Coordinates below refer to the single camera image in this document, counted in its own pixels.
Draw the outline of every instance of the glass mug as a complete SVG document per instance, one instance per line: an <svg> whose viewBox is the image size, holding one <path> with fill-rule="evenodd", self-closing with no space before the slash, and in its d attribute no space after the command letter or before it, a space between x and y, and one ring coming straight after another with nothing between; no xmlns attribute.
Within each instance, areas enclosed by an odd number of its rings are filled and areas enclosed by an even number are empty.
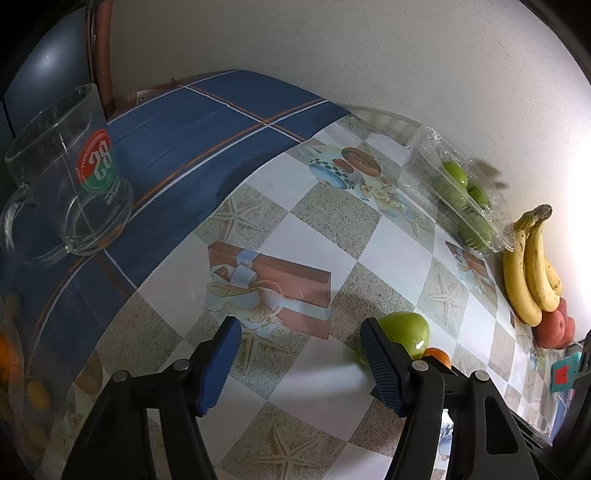
<svg viewBox="0 0 591 480"><path fill-rule="evenodd" d="M19 185L0 219L2 249L11 257L48 266L68 253L93 255L129 220L133 191L117 172L94 84L78 87L39 113L14 139L4 161ZM43 253L32 253L31 243Z"/></svg>

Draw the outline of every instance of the mug handle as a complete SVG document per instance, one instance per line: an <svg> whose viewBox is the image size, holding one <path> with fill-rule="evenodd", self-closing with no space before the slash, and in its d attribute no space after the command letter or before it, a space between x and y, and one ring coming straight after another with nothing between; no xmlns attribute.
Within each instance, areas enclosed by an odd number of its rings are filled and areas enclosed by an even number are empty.
<svg viewBox="0 0 591 480"><path fill-rule="evenodd" d="M27 200L28 190L28 185L20 185L2 209L2 216L0 217L0 225L2 226L0 238L2 250L4 250L7 256L18 258L21 262L31 267L49 267L58 263L68 254L68 250L64 244L57 245L49 250L49 252L38 257L27 258L17 253L14 247L14 241L12 240L12 223Z"/></svg>

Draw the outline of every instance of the blue tablecloth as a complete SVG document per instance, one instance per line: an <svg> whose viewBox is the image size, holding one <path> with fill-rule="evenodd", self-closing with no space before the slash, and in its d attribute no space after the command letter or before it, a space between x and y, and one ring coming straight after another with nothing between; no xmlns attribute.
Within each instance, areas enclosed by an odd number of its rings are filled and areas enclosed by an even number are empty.
<svg viewBox="0 0 591 480"><path fill-rule="evenodd" d="M54 408L97 341L150 272L254 170L346 115L310 92L244 70L167 92L109 124L135 193L123 234L93 257L46 270L2 259L0 290L16 291L28 374Z"/></svg>

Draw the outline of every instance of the teal box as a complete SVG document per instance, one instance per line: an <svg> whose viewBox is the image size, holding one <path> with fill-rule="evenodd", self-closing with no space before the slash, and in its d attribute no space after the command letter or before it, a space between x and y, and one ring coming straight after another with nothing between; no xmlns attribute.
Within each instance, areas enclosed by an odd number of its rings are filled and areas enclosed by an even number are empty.
<svg viewBox="0 0 591 480"><path fill-rule="evenodd" d="M574 378L579 371L580 360L581 352L575 352L552 365L552 378L550 381L550 391L552 393L573 388Z"/></svg>

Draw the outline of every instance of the banana bunch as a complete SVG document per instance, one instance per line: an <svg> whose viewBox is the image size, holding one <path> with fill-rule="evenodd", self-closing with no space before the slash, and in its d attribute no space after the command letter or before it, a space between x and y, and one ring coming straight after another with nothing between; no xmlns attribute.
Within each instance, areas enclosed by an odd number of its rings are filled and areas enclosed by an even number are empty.
<svg viewBox="0 0 591 480"><path fill-rule="evenodd" d="M542 320L542 310L558 308L562 283L544 256L542 228L552 214L550 205L525 212L514 224L515 251L505 251L503 271L507 295L517 315L532 327Z"/></svg>

